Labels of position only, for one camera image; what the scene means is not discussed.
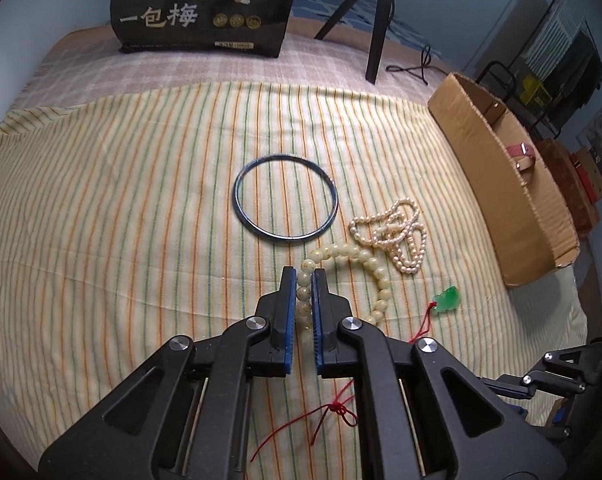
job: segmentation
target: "hanging clothes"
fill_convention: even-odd
[[[560,100],[548,111],[552,124],[561,129],[574,112],[587,104],[601,87],[602,62],[594,43],[579,32],[559,64],[543,81],[550,95]]]

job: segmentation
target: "cardboard box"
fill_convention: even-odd
[[[465,76],[450,74],[428,102],[456,153],[508,286],[571,264],[578,237],[565,200],[540,156],[526,187],[505,146],[532,144],[502,101]]]
[[[561,190],[578,236],[583,238],[599,223],[601,217],[590,201],[577,168],[572,164],[570,152],[554,139],[542,140],[536,144],[536,148]]]
[[[591,203],[602,199],[602,176],[596,166],[596,162],[588,152],[587,148],[581,148],[571,155],[572,164],[577,170],[578,176],[585,187]]]

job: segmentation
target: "yellow label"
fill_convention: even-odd
[[[254,48],[254,43],[252,43],[252,41],[215,41],[215,46],[238,48],[239,50],[252,50]]]

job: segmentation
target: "red string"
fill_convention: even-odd
[[[348,384],[346,384],[341,391],[337,394],[336,397],[334,397],[334,400],[330,403],[330,404],[324,404],[322,406],[319,406],[318,408],[315,408],[309,412],[304,413],[303,415],[299,415],[296,418],[293,418],[291,421],[286,422],[283,426],[278,427],[276,430],[274,430],[272,433],[270,433],[268,435],[268,438],[266,438],[257,448],[257,450],[254,452],[254,454],[252,455],[252,458],[250,459],[250,462],[254,462],[254,459],[256,458],[257,454],[260,452],[261,448],[263,446],[265,446],[278,432],[280,432],[281,430],[285,430],[288,426],[291,426],[292,424],[294,424],[295,422],[298,422],[299,420],[302,420],[303,418],[306,418],[307,416],[312,415],[313,413],[318,412],[319,410],[325,409],[325,411],[323,412],[323,415],[321,416],[321,419],[319,420],[319,424],[316,427],[315,433],[312,436],[312,440],[310,441],[310,446],[313,446],[315,444],[315,440],[316,440],[316,436],[319,434],[319,429],[321,428],[321,425],[323,424],[323,420],[325,419],[325,416],[328,414],[328,412],[334,412],[336,413],[338,416],[340,416],[342,418],[342,420],[351,428],[354,428],[357,424],[357,415],[356,413],[353,413],[351,410],[349,410],[348,408],[345,407],[345,403],[346,402],[350,402],[352,399],[354,399],[354,395],[348,397],[347,399],[345,399],[343,402],[339,401],[339,397],[343,395],[343,393],[345,392],[345,390],[347,390],[351,384],[354,381],[350,381]],[[346,417],[346,415],[350,415],[351,416],[351,421],[348,420],[348,418]]]
[[[428,303],[428,308],[425,311],[425,315],[423,317],[423,322],[421,322],[419,331],[412,337],[412,339],[410,339],[410,343],[414,343],[419,337],[426,335],[430,331],[431,312],[432,312],[432,309],[436,306],[437,306],[436,301],[431,301],[430,303]],[[350,426],[351,428],[354,428],[357,424],[357,415],[356,415],[356,413],[353,413],[351,410],[349,410],[348,408],[345,407],[345,404],[347,402],[350,402],[352,399],[354,399],[354,395],[348,397],[343,402],[340,402],[340,400],[339,400],[339,397],[343,395],[345,390],[347,390],[353,382],[354,382],[354,380],[351,380],[348,384],[346,384],[340,390],[340,392],[337,394],[337,396],[334,397],[334,400],[330,404],[323,404],[322,406],[319,406],[318,408],[315,408],[309,412],[306,412],[306,413],[303,413],[302,415],[297,416],[296,418],[293,418],[292,420],[283,424],[283,426],[279,426],[276,430],[274,430],[272,433],[270,433],[268,435],[268,437],[261,444],[259,444],[259,447],[256,449],[256,451],[252,455],[250,462],[251,463],[254,462],[254,459],[257,457],[258,453],[263,448],[263,446],[265,446],[268,442],[270,442],[270,440],[273,439],[274,436],[278,432],[285,430],[287,427],[292,426],[295,422],[298,422],[299,420],[309,417],[313,413],[319,412],[320,410],[323,410],[323,409],[325,409],[325,411],[321,414],[321,419],[319,419],[319,424],[317,425],[315,432],[312,435],[312,440],[310,441],[310,446],[313,446],[315,444],[316,437],[317,437],[317,435],[319,435],[319,430],[321,429],[321,425],[323,424],[323,421],[325,420],[325,416],[328,414],[328,412],[336,413],[338,416],[340,416],[340,418],[348,426]],[[348,420],[348,417],[346,417],[346,415],[350,415],[351,420]]]
[[[410,339],[410,343],[414,343],[419,337],[426,335],[430,331],[430,317],[432,313],[432,309],[437,306],[436,301],[430,301],[428,303],[428,308],[425,311],[425,316],[423,316],[423,322],[421,322],[421,326],[419,327],[419,331],[415,333],[415,335]]]

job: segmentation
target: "gold coin print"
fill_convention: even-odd
[[[230,25],[233,27],[241,27],[244,21],[245,20],[241,14],[233,14],[232,17],[230,17]]]
[[[245,24],[248,26],[248,28],[259,28],[261,27],[261,19],[259,16],[256,15],[249,16],[245,20]]]
[[[227,23],[227,16],[223,12],[219,12],[214,18],[212,18],[212,23],[215,27],[225,27]]]

